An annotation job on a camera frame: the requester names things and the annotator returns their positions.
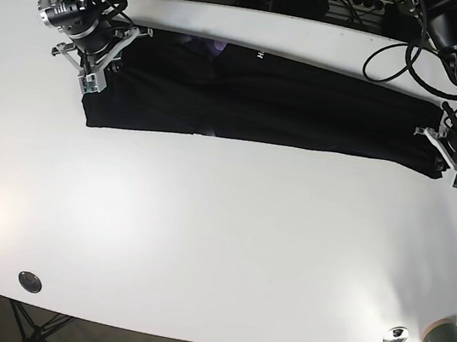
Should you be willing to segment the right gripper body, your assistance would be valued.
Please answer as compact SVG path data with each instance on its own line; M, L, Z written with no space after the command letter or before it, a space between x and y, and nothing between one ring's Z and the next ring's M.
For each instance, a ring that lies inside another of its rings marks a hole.
M83 94L102 92L106 72L118 71L123 50L137 38L152 37L153 30L138 27L124 14L127 0L39 0L42 22L66 35L53 56L62 55L77 70Z

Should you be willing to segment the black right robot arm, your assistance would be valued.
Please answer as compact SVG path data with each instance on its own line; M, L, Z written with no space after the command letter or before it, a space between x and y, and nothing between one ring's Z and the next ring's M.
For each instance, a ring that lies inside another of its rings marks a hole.
M39 0L37 10L49 28L63 32L68 43L52 48L75 67L83 94L107 87L106 72L118 71L123 49L135 39L152 37L153 30L138 27L125 9L127 0Z

